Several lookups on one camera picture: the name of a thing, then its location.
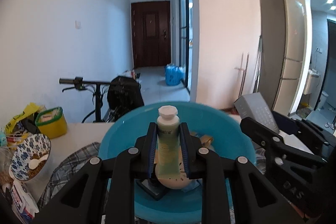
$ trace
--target white spoon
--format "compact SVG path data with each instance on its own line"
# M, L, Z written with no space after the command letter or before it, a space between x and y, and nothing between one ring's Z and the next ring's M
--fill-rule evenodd
M48 156L49 156L49 154L46 154L46 155L44 155L43 157L41 157L39 159L32 159L32 160L30 160L30 162L28 164L29 168L31 170L36 169L41 162L43 162L43 161L45 161L45 160L48 159Z

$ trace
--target black bag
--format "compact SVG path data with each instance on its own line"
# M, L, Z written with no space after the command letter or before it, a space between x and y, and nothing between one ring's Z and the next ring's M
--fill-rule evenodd
M114 111L115 121L126 113L144 106L140 84L136 80L118 76L111 83L118 84L111 85L107 93L107 101L110 109Z

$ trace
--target yellow bin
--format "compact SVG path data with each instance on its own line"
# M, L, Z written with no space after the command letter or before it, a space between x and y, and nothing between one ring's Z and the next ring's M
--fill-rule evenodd
M45 122L40 121L43 115L52 113L54 110L58 111L51 120ZM61 107L55 107L41 112L36 118L35 125L39 128L41 133L47 135L50 139L64 135L68 129L67 121L65 120Z

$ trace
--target green rim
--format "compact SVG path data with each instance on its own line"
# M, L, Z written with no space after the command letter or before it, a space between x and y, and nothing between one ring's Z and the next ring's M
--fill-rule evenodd
M58 115L56 115L55 117L53 117L53 119L51 119L49 121L46 121L46 122L39 122L39 120L40 120L40 118L41 118L42 115L50 113L53 110L58 109L58 108L60 109L60 111L59 111ZM37 127L45 126L47 124L50 124L52 122L55 122L55 121L59 120L62 117L62 115L63 115L63 109L60 106L59 107L54 107L52 109L45 110L45 111L43 111L43 112L41 112L40 114L37 115L37 118L35 120L35 125Z

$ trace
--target floral pattern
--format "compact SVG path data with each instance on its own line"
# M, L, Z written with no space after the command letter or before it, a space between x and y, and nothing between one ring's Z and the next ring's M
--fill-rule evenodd
M20 181L27 181L29 179L28 164L34 154L45 155L50 154L51 142L50 139L44 134L35 134L28 137L21 143L12 159L11 170L14 176Z

